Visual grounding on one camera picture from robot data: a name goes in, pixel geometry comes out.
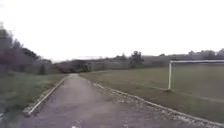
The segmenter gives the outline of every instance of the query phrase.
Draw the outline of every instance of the green grass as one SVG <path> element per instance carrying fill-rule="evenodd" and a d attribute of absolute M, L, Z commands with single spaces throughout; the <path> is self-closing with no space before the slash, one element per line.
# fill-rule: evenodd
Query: green grass
<path fill-rule="evenodd" d="M 10 116 L 22 111 L 64 76 L 14 73 L 0 77 L 0 113 Z"/>
<path fill-rule="evenodd" d="M 81 76 L 154 103 L 205 119 L 224 120 L 224 67 L 185 66 L 173 68 L 172 89 L 168 68 L 83 73 Z"/>

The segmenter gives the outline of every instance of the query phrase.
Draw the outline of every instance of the crossbar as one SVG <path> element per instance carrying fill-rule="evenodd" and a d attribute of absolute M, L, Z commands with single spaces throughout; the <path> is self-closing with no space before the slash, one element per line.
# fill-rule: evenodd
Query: crossbar
<path fill-rule="evenodd" d="M 170 63 L 219 63 L 224 60 L 171 60 Z"/>

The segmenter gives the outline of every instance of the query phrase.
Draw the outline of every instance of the paved path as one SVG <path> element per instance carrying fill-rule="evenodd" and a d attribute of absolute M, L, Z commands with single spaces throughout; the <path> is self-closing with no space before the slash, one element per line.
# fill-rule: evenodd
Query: paved path
<path fill-rule="evenodd" d="M 40 113 L 20 118 L 15 128 L 199 128 L 148 107 L 117 101 L 122 100 L 70 75 Z"/>

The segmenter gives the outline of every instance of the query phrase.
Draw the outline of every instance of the sky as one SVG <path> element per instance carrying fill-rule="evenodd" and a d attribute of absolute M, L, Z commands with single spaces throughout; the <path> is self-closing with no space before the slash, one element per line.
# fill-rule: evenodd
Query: sky
<path fill-rule="evenodd" d="M 0 21 L 52 60 L 224 48 L 223 0 L 0 0 Z"/>

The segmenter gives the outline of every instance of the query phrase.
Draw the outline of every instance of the white goal post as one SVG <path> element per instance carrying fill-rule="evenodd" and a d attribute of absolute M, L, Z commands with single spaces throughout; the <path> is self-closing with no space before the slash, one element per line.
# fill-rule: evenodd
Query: white goal post
<path fill-rule="evenodd" d="M 168 91 L 171 90 L 172 84 L 172 64 L 175 63 L 224 63 L 224 60 L 177 60 L 177 61 L 170 61 L 169 63 L 169 82 L 168 82 Z"/>

